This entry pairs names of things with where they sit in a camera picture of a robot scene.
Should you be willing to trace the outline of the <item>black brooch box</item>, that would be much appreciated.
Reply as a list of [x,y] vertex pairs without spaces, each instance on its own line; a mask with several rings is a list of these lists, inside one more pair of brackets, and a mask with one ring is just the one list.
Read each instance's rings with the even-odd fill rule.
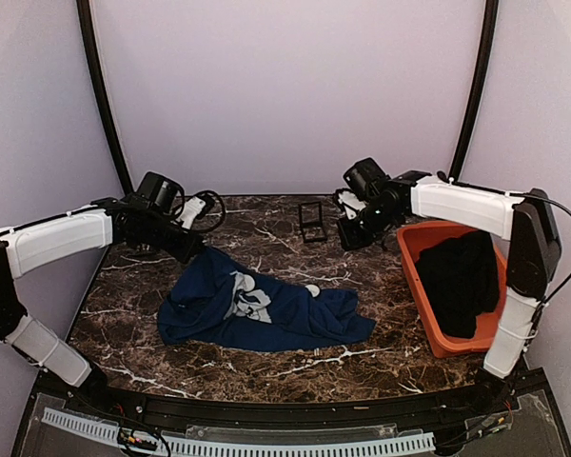
[[323,204],[316,200],[298,205],[299,229],[304,244],[327,241],[324,225]]

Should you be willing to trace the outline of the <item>blue printed t-shirt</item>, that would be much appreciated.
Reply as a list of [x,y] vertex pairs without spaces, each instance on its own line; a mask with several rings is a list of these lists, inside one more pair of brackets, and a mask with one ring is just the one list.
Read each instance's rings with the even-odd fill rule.
[[[241,289],[242,275],[255,289]],[[366,341],[376,323],[357,311],[351,289],[302,286],[256,273],[216,248],[205,248],[187,266],[157,315],[167,345],[201,341],[257,352],[311,350]]]

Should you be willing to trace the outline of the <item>round gold white brooch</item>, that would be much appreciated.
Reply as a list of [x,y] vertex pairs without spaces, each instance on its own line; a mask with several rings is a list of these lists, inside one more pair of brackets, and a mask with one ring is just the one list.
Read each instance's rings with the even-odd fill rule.
[[306,285],[305,288],[309,291],[309,293],[313,296],[313,297],[317,297],[320,293],[321,290],[318,286],[316,285]]

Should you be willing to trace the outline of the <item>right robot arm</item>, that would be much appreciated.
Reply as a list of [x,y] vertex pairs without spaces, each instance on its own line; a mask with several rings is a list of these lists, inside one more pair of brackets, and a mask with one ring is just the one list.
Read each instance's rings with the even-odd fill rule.
[[371,157],[356,162],[344,180],[334,201],[344,213],[337,227],[345,250],[371,245],[409,216],[459,224],[508,242],[504,310],[483,360],[485,371],[508,377],[559,292],[550,286],[562,253],[553,213],[558,202],[541,189],[483,188],[443,172],[409,170],[391,177]]

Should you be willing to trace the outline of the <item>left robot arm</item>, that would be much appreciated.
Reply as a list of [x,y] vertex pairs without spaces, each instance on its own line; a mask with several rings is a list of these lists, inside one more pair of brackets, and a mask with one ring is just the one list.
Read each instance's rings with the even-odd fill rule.
[[30,315],[14,282],[74,254],[122,243],[157,248],[187,262],[204,246],[192,226],[212,200],[193,196],[177,204],[184,195],[178,183],[149,172],[137,190],[121,199],[107,197],[45,220],[0,228],[0,342],[78,388],[79,401],[95,415],[115,407],[114,392],[102,384],[103,372]]

